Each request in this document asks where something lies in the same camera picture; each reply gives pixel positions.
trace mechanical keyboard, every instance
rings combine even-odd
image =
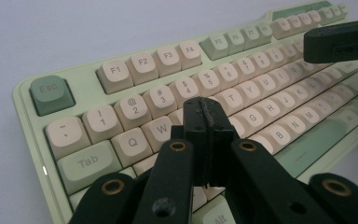
[[[257,21],[29,77],[16,107],[55,223],[67,223],[99,176],[151,168],[185,100],[219,102],[241,137],[293,177],[328,170],[358,141],[358,61],[303,60],[304,32],[344,22],[316,1]],[[223,188],[194,188],[193,223],[233,223]]]

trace white background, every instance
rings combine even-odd
[[[240,25],[294,2],[1,0],[0,223],[51,223],[11,101],[16,83],[33,75]],[[358,0],[331,2],[346,3],[348,17],[358,20]],[[358,150],[354,152],[335,171],[358,183]]]

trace keyboard frame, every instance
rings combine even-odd
[[[311,1],[310,4],[316,3],[328,3],[328,1]],[[189,39],[195,40],[197,42],[201,42],[208,35],[216,34],[216,33],[224,33],[226,31],[241,28],[244,25],[257,24],[258,22],[265,21],[267,23],[272,22],[272,18],[274,16],[274,12],[280,12],[289,8],[303,7],[307,4],[294,5],[293,7],[287,7],[277,10],[271,10],[263,15],[259,20],[256,21],[245,21],[243,25],[231,27],[229,29],[213,31],[206,35],[200,35],[196,37],[190,37]],[[341,23],[346,20],[341,20],[335,23]],[[69,198],[63,188],[63,183],[61,181],[60,175],[58,173],[58,167],[56,165],[56,161],[53,157],[53,154],[50,151],[48,140],[46,137],[45,128],[52,121],[77,116],[81,117],[84,113],[86,113],[89,109],[99,106],[99,105],[113,105],[119,99],[129,95],[129,94],[142,94],[145,91],[148,91],[155,87],[158,84],[168,85],[171,82],[175,81],[179,77],[192,77],[197,74],[200,70],[203,69],[212,69],[221,63],[230,63],[240,57],[252,55],[262,49],[267,49],[272,46],[276,46],[277,43],[287,43],[293,41],[294,39],[300,38],[304,33],[300,33],[297,35],[292,35],[286,37],[282,40],[276,40],[274,37],[271,39],[271,43],[267,45],[262,45],[253,49],[247,49],[246,51],[242,51],[240,53],[236,53],[225,58],[211,61],[205,52],[200,49],[202,64],[190,69],[186,69],[179,73],[169,75],[166,77],[159,78],[157,80],[153,80],[150,82],[146,82],[144,84],[135,86],[133,88],[119,91],[112,94],[105,94],[103,91],[103,87],[97,78],[96,71],[101,66],[101,64],[108,60],[120,59],[123,61],[127,61],[130,56],[134,53],[140,51],[147,51],[153,53],[158,47],[165,45],[174,45],[176,46],[180,42],[188,39],[184,39],[181,41],[175,41],[172,43],[152,47],[145,50],[139,50],[131,53],[127,53],[120,56],[114,56],[107,59],[103,59],[93,63],[85,63],[76,67],[71,67],[67,69],[62,69],[56,72],[50,72],[34,77],[28,77],[18,83],[12,92],[12,98],[14,102],[14,106],[16,107],[16,111],[21,123],[21,127],[23,129],[25,139],[27,145],[30,149],[34,166],[36,169],[37,176],[39,178],[42,190],[44,192],[45,198],[47,200],[48,209],[51,214],[52,220],[54,223],[66,223],[72,216],[72,207],[69,201]],[[56,75],[62,77],[66,80],[72,95],[76,101],[76,104],[72,107],[66,108],[64,110],[39,117],[34,109],[33,99],[30,94],[30,86],[34,79],[45,77],[49,75]],[[77,87],[87,86],[86,89],[81,89]],[[349,153],[353,146],[348,144],[352,142],[353,139],[358,141],[358,127],[353,130],[350,134],[348,134],[339,144],[336,144],[333,148],[329,150],[323,157],[317,160],[307,171],[305,171],[299,178],[303,181],[308,180],[309,176],[320,173],[323,171],[329,170],[334,164],[336,164],[339,160],[341,160],[347,153]]]

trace white table surface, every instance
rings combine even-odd
[[[226,29],[294,2],[1,0],[0,223],[51,223],[11,101],[16,83],[33,75]],[[346,3],[349,18],[358,20],[358,0],[331,2]],[[358,183],[358,149],[334,172]]]

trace keyboard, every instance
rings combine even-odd
[[[54,223],[101,175],[153,167],[183,102],[219,102],[242,138],[293,177],[331,168],[358,141],[358,61],[303,60],[303,34],[346,21],[315,1],[207,35],[24,79],[13,102]],[[223,188],[194,188],[193,223],[234,223]]]

